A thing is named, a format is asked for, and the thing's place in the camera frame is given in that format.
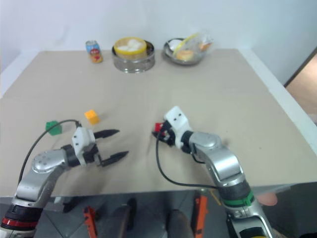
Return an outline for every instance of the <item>white wall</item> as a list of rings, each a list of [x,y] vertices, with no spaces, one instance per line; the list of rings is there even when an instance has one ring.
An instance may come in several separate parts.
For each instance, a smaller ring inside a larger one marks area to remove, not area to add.
[[[215,47],[253,48],[284,83],[317,44],[316,0],[1,0],[2,65],[16,52],[110,49],[139,36],[157,49],[208,28]]]

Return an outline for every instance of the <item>green cube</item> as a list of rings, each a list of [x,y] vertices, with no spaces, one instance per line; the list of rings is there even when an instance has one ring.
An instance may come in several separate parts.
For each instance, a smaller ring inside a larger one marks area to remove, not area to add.
[[[45,130],[48,130],[50,127],[52,127],[53,125],[56,125],[57,123],[58,122],[55,120],[48,121],[46,123]],[[49,134],[51,134],[51,135],[61,134],[61,125],[57,125],[57,126],[53,127],[51,130],[49,130]]]

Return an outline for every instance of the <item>yellow lid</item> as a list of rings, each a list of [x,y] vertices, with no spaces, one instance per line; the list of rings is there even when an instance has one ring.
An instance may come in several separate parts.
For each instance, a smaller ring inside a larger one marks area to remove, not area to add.
[[[123,51],[123,50],[118,49],[118,47],[122,46],[121,45],[122,42],[127,43],[131,39],[135,39],[135,40],[139,41],[140,43],[142,43],[142,47],[140,49],[138,49],[137,51]],[[137,54],[143,53],[146,49],[147,49],[147,43],[145,42],[145,40],[142,40],[141,38],[138,38],[138,37],[124,37],[124,38],[122,38],[120,40],[117,40],[114,43],[114,51],[117,54],[137,55]]]

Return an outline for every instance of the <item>red object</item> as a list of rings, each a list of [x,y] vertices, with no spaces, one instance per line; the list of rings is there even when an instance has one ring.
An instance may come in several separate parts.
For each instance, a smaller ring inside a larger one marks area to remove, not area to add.
[[[159,132],[162,126],[163,126],[163,123],[155,123],[154,131]]]
[[[94,208],[90,206],[84,208],[85,225],[87,225],[87,230],[90,238],[97,238],[95,216],[96,212]]]
[[[36,227],[38,222],[20,222],[4,217],[2,224],[12,227]]]
[[[203,230],[205,225],[205,217],[208,213],[207,202],[208,198],[206,196],[200,195],[195,199],[196,202],[196,226],[195,226],[195,238],[203,238]]]

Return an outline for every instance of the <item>orange cube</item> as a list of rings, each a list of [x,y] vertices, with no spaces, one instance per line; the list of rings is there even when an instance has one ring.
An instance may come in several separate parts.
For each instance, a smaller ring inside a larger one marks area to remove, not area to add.
[[[94,125],[100,122],[100,119],[94,110],[85,112],[85,117],[87,118],[87,120],[90,122],[91,125]]]

